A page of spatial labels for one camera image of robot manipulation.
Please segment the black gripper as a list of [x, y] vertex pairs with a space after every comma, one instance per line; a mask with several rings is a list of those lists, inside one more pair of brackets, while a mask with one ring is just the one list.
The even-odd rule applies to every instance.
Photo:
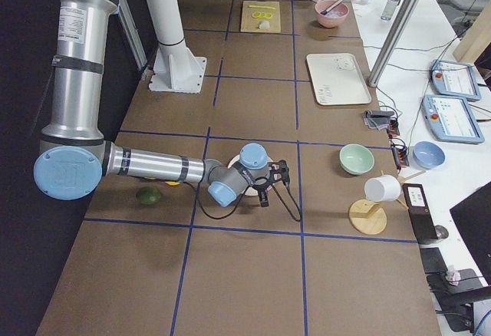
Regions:
[[288, 164], [285, 160], [268, 162], [269, 176], [258, 177], [255, 180], [253, 189], [258, 191], [258, 198], [261, 207], [269, 206], [267, 189], [272, 188], [276, 183], [282, 182], [286, 189], [290, 186], [290, 176]]

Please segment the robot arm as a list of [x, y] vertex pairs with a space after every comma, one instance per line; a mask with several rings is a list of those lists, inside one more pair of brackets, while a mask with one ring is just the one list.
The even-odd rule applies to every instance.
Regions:
[[98, 128], [109, 17], [132, 22], [126, 0], [60, 0], [57, 52], [52, 60], [51, 121], [41, 132], [35, 183], [47, 196], [79, 199], [103, 176], [117, 174], [176, 183], [205, 183], [221, 206], [254, 189], [263, 206], [276, 183], [288, 184], [285, 161], [273, 162], [257, 143], [245, 145], [231, 166], [119, 147]]

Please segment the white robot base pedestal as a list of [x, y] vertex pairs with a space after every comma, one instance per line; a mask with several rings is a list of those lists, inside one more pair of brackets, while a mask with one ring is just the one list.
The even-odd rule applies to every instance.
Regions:
[[187, 47], [177, 0], [147, 0], [158, 40], [149, 89], [158, 92], [198, 94], [207, 59]]

